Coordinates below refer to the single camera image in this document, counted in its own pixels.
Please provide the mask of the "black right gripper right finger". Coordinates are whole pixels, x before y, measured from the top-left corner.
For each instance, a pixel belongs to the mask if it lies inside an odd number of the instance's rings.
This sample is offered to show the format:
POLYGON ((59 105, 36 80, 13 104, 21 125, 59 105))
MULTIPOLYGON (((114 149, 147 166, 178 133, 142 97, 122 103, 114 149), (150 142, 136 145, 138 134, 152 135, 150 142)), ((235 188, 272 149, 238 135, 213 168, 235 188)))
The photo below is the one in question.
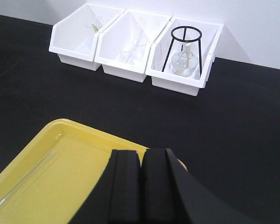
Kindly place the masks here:
POLYGON ((142 160, 146 224, 253 224, 211 194, 169 148, 147 149, 142 160))

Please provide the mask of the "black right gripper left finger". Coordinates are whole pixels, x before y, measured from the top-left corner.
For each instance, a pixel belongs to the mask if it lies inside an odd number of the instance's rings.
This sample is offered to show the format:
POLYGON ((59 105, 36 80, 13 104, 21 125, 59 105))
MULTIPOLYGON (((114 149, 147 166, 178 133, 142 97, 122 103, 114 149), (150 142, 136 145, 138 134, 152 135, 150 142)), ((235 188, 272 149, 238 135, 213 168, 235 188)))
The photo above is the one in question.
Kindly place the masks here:
POLYGON ((136 151, 112 150, 103 174, 70 223, 140 223, 139 171, 136 151))

